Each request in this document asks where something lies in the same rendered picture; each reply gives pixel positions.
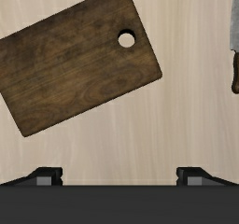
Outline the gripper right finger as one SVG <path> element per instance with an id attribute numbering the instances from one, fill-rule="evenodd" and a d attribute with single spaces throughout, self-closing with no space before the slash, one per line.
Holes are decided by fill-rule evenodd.
<path id="1" fill-rule="evenodd" d="M 178 186 L 235 186 L 235 183 L 211 176 L 201 167 L 177 167 Z"/>

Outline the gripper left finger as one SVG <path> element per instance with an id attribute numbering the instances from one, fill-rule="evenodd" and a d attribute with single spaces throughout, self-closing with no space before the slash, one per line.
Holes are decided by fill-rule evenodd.
<path id="1" fill-rule="evenodd" d="M 61 186 L 62 175 L 62 167 L 38 167 L 28 176 L 8 181 L 3 186 Z"/>

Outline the brown wooden cutting board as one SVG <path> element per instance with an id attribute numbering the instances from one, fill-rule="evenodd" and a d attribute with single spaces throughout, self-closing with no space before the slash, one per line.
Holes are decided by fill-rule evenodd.
<path id="1" fill-rule="evenodd" d="M 161 77 L 133 0 L 85 0 L 0 39 L 0 94 L 23 136 Z"/>

